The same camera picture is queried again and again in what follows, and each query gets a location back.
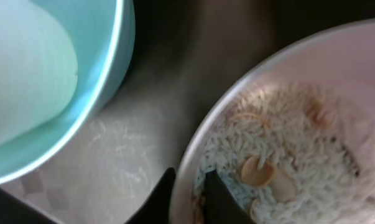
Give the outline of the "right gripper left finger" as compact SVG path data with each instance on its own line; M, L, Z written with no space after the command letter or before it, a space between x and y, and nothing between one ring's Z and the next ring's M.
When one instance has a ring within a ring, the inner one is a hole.
M168 168L140 209L126 224L169 224L169 207L175 169Z

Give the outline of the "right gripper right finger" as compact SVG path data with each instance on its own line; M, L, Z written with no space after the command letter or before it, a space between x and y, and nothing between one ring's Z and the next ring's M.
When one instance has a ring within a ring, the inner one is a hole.
M204 190L206 224L254 224L230 194L216 170L206 173Z

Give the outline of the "leftover rice and scraps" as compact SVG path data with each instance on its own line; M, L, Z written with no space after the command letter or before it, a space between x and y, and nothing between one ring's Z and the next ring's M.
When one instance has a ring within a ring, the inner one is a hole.
M318 86L260 88L215 121L193 183L195 223L211 171L254 223L375 223L375 124Z

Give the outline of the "white cup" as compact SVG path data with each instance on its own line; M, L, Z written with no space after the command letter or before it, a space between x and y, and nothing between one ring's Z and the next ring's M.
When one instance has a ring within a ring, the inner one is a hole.
M68 33L30 1L0 0L0 145L69 104L78 62Z

